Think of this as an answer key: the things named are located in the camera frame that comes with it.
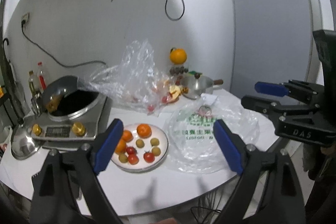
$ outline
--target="white wall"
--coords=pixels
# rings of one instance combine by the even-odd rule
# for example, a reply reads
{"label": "white wall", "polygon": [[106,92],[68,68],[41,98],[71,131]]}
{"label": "white wall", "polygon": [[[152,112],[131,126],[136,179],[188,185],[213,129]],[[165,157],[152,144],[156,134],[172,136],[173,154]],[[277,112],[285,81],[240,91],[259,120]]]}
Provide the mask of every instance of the white wall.
{"label": "white wall", "polygon": [[[185,16],[171,22],[164,12],[165,0],[7,0],[4,36],[10,40],[17,77],[28,95],[28,71],[36,69],[38,61],[53,79],[78,73],[61,68],[25,40],[21,16],[30,12],[26,34],[63,63],[99,59],[116,65],[127,44],[148,38],[161,69],[169,63],[170,49],[182,47],[192,70],[222,78],[228,90],[234,45],[232,0],[184,1]],[[180,0],[169,0],[168,12],[178,17]]]}

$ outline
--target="cherry tomato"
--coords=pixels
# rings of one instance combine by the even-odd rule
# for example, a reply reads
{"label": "cherry tomato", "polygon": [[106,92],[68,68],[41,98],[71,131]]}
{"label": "cherry tomato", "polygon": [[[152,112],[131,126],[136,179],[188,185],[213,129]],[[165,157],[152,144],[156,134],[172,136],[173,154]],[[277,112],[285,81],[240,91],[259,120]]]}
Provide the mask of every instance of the cherry tomato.
{"label": "cherry tomato", "polygon": [[132,165],[135,165],[139,162],[139,158],[137,157],[137,155],[134,155],[134,154],[129,155],[128,156],[128,162]]}
{"label": "cherry tomato", "polygon": [[180,85],[180,80],[183,78],[182,75],[178,76],[175,82],[175,85]]}
{"label": "cherry tomato", "polygon": [[152,153],[154,154],[155,157],[160,156],[160,154],[161,154],[161,149],[158,148],[158,147],[154,147],[154,148],[152,149]]}
{"label": "cherry tomato", "polygon": [[143,148],[145,146],[145,143],[143,142],[142,139],[137,139],[137,141],[135,142],[135,144],[139,148]]}
{"label": "cherry tomato", "polygon": [[153,106],[153,105],[149,105],[149,106],[147,107],[147,110],[148,110],[149,112],[153,112],[154,109],[155,109],[155,106]]}
{"label": "cherry tomato", "polygon": [[126,156],[125,154],[120,154],[120,155],[119,155],[119,160],[120,160],[120,162],[122,162],[123,164],[125,164],[125,163],[128,161],[127,156]]}
{"label": "cherry tomato", "polygon": [[162,97],[162,100],[161,100],[161,101],[162,101],[162,103],[163,103],[163,104],[167,103],[167,99],[168,99],[168,97],[167,97],[167,96],[164,96],[164,97]]}
{"label": "cherry tomato", "polygon": [[160,141],[158,138],[152,138],[151,139],[151,145],[152,146],[158,146],[160,144]]}
{"label": "cherry tomato", "polygon": [[143,155],[143,159],[147,162],[147,163],[151,163],[155,160],[155,156],[153,153],[151,152],[146,152],[144,155]]}
{"label": "cherry tomato", "polygon": [[136,154],[137,151],[134,147],[130,146],[130,147],[126,148],[126,153],[129,154],[129,155],[132,155],[132,154]]}

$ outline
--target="saucepan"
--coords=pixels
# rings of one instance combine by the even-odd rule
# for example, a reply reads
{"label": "saucepan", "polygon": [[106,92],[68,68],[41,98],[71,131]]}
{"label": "saucepan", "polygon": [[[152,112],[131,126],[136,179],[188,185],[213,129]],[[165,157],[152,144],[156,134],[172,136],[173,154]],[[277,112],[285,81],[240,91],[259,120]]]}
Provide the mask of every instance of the saucepan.
{"label": "saucepan", "polygon": [[212,94],[214,85],[222,85],[223,80],[212,80],[209,77],[196,73],[195,75],[188,75],[181,79],[180,84],[188,88],[187,93],[183,95],[189,99],[196,100],[201,97],[202,93]]}

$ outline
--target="white table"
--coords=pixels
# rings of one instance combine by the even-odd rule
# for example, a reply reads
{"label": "white table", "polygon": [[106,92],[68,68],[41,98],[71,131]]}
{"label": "white table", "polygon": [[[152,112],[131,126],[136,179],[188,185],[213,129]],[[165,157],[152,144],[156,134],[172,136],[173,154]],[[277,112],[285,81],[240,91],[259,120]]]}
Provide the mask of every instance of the white table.
{"label": "white table", "polygon": [[[228,105],[240,104],[238,98],[225,90],[216,90],[214,94],[225,96]],[[163,128],[172,111],[188,102],[190,101],[186,98],[181,98],[176,104],[165,107],[159,117],[112,108],[110,121],[120,118],[124,124],[145,122]],[[256,146],[260,150],[267,150],[278,137],[274,134],[271,121],[257,114],[260,136]],[[12,157],[8,146],[0,164],[0,180],[19,194],[32,199],[31,176],[41,169],[47,154],[48,150],[40,149],[30,158],[20,161]],[[99,174],[98,180],[117,214],[127,216],[152,212],[191,200],[225,183],[235,174],[230,170],[206,175],[185,174],[167,169],[164,163],[148,173],[132,174],[110,163]],[[78,201],[78,205],[82,214],[90,215],[84,199]]]}

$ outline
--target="clear plastic bag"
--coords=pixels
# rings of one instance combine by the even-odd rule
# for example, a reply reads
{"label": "clear plastic bag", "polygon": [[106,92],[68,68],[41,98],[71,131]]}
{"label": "clear plastic bag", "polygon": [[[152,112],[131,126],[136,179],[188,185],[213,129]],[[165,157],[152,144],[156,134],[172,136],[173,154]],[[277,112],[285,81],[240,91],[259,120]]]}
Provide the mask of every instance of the clear plastic bag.
{"label": "clear plastic bag", "polygon": [[228,169],[213,135],[213,123],[217,119],[223,119],[246,144],[256,144],[260,129],[253,112],[238,104],[226,104],[224,96],[218,96],[211,105],[202,97],[176,110],[167,121],[165,131],[169,138],[169,151],[166,167],[196,174]]}
{"label": "clear plastic bag", "polygon": [[100,92],[115,105],[138,112],[157,111],[169,90],[169,76],[155,67],[154,51],[148,41],[126,46],[119,66],[100,68],[78,79],[78,88]]}

